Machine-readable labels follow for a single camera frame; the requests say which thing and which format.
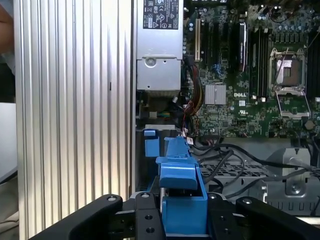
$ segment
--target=ribbed aluminum panel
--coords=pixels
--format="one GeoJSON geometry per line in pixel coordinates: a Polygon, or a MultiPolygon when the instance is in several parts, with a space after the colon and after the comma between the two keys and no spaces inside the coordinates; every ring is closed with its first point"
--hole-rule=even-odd
{"type": "Polygon", "coordinates": [[[131,4],[14,1],[21,240],[129,195],[131,4]]]}
{"type": "Polygon", "coordinates": [[[227,86],[221,83],[205,85],[204,103],[207,105],[226,105],[227,86]]]}

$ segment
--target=warning label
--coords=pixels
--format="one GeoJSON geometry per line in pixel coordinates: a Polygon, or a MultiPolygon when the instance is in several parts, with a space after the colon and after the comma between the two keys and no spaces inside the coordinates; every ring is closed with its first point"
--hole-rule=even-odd
{"type": "Polygon", "coordinates": [[[177,30],[179,0],[144,0],[143,28],[177,30]]]}

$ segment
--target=blue plastic bracket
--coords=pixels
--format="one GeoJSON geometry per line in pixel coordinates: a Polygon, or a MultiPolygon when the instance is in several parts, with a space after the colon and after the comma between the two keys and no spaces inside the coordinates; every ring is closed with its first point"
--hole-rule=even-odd
{"type": "Polygon", "coordinates": [[[146,157],[160,156],[160,138],[156,130],[144,130],[144,153],[146,157]]]}
{"type": "Polygon", "coordinates": [[[167,234],[207,233],[208,196],[198,162],[183,137],[165,139],[166,157],[157,157],[159,185],[165,189],[190,191],[188,196],[162,198],[162,222],[167,234]]]}

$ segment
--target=cable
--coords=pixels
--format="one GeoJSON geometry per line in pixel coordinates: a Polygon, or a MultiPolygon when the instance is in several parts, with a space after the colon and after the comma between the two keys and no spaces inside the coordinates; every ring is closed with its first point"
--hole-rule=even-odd
{"type": "Polygon", "coordinates": [[[316,217],[317,209],[320,205],[320,196],[317,196],[317,197],[318,197],[318,202],[316,203],[316,205],[314,206],[314,208],[310,212],[310,217],[316,217]]]}
{"type": "Polygon", "coordinates": [[[214,156],[209,156],[209,157],[204,157],[198,160],[198,164],[202,164],[203,162],[207,162],[207,161],[213,161],[213,160],[217,160],[221,157],[224,157],[225,155],[227,155],[227,151],[223,151],[220,154],[214,155],[214,156]]]}
{"type": "Polygon", "coordinates": [[[240,157],[239,155],[235,154],[235,153],[233,154],[233,156],[237,157],[237,158],[241,161],[242,168],[241,168],[241,170],[238,172],[238,174],[235,176],[235,178],[232,179],[230,182],[227,182],[227,183],[223,186],[223,188],[226,188],[226,187],[234,184],[234,183],[241,177],[241,175],[242,175],[242,174],[244,173],[244,171],[245,171],[246,165],[245,165],[244,159],[243,159],[242,157],[240,157]]]}
{"type": "Polygon", "coordinates": [[[230,158],[233,154],[234,154],[233,150],[230,150],[227,152],[227,155],[224,158],[222,158],[222,160],[215,167],[214,171],[209,176],[203,178],[204,184],[207,184],[208,182],[212,181],[212,179],[215,178],[216,174],[218,173],[220,168],[224,165],[225,161],[228,160],[228,158],[230,158]]]}
{"type": "Polygon", "coordinates": [[[267,166],[271,166],[271,167],[276,167],[276,168],[288,168],[288,169],[292,169],[292,168],[304,168],[308,171],[311,171],[311,167],[307,168],[306,166],[298,166],[298,165],[292,165],[292,164],[282,164],[282,163],[276,163],[276,162],[271,162],[271,161],[265,161],[265,160],[261,160],[255,156],[253,156],[251,153],[249,153],[248,151],[244,150],[243,148],[234,145],[234,144],[229,144],[229,143],[221,143],[221,144],[217,144],[216,146],[213,146],[212,149],[218,149],[218,148],[233,148],[236,149],[237,151],[247,155],[249,158],[251,158],[253,161],[261,164],[261,165],[267,165],[267,166]]]}
{"type": "Polygon", "coordinates": [[[224,185],[222,184],[222,182],[221,182],[220,180],[216,179],[216,178],[213,178],[212,181],[215,182],[215,183],[218,185],[217,188],[213,189],[213,192],[215,192],[215,191],[217,191],[218,189],[220,189],[219,192],[222,193],[223,190],[224,190],[224,185]]]}
{"type": "Polygon", "coordinates": [[[234,192],[234,193],[229,194],[229,195],[226,195],[225,198],[226,199],[230,199],[230,198],[236,197],[238,195],[241,195],[245,191],[247,191],[248,189],[252,188],[259,181],[265,181],[265,182],[283,181],[283,180],[287,180],[289,178],[304,174],[305,172],[307,172],[306,169],[301,169],[301,170],[298,170],[298,171],[294,171],[294,172],[292,172],[292,173],[290,173],[288,175],[285,175],[285,176],[267,176],[267,177],[262,177],[262,178],[259,178],[259,179],[256,179],[256,180],[250,182],[248,185],[246,185],[244,188],[240,189],[239,191],[234,192]]]}
{"type": "Polygon", "coordinates": [[[297,141],[298,141],[298,147],[300,148],[301,147],[301,139],[300,139],[300,136],[299,136],[299,134],[295,131],[295,130],[293,130],[293,129],[287,129],[287,131],[290,133],[294,133],[295,134],[295,136],[296,136],[296,139],[297,139],[297,141]]]}

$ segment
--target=wire bundle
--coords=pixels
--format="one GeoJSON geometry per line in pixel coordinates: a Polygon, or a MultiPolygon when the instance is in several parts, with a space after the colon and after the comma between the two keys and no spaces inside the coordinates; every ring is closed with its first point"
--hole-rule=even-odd
{"type": "Polygon", "coordinates": [[[266,161],[266,160],[262,160],[259,159],[255,156],[253,156],[251,153],[249,153],[248,151],[246,151],[245,149],[237,146],[237,145],[233,145],[233,144],[228,144],[228,143],[217,143],[214,146],[210,146],[207,147],[207,150],[205,150],[205,153],[211,151],[211,150],[215,150],[215,151],[219,151],[219,154],[211,156],[211,157],[205,157],[202,158],[198,161],[199,164],[203,164],[204,162],[207,161],[216,161],[219,158],[221,158],[221,160],[219,161],[219,163],[216,165],[214,171],[209,175],[203,178],[204,183],[208,183],[210,181],[216,182],[218,184],[218,188],[222,188],[221,184],[218,183],[219,180],[215,179],[215,176],[217,175],[217,173],[219,172],[219,170],[221,169],[221,167],[225,164],[226,161],[228,161],[228,159],[231,156],[235,156],[237,157],[240,162],[241,162],[241,170],[239,171],[239,173],[237,174],[237,176],[230,182],[226,183],[225,185],[222,185],[223,188],[226,188],[227,186],[230,186],[231,184],[235,183],[243,174],[244,170],[245,170],[245,161],[237,154],[234,153],[234,150],[228,150],[228,151],[221,151],[220,148],[232,148],[234,150],[237,150],[239,152],[241,152],[242,154],[245,154],[246,156],[248,156],[249,158],[251,158],[253,161],[263,165],[263,166],[271,166],[271,167],[276,167],[276,168],[294,168],[294,169],[300,169],[300,170],[296,170],[294,172],[291,172],[288,175],[285,176],[267,176],[267,177],[263,177],[263,178],[259,178],[256,179],[254,181],[252,181],[251,183],[249,183],[248,185],[246,185],[245,187],[243,187],[242,189],[240,189],[237,192],[234,192],[232,194],[226,195],[225,197],[227,199],[236,197],[238,195],[243,194],[246,190],[248,190],[249,188],[253,187],[256,183],[258,183],[259,181],[265,181],[265,182],[271,182],[271,181],[283,181],[283,180],[287,180],[289,178],[292,178],[294,176],[298,176],[301,175],[305,172],[311,172],[313,173],[316,178],[318,178],[318,180],[320,181],[320,176],[317,175],[317,173],[314,171],[312,166],[306,165],[306,164],[302,164],[302,165],[293,165],[293,164],[282,164],[282,163],[276,163],[276,162],[270,162],[270,161],[266,161]]]}

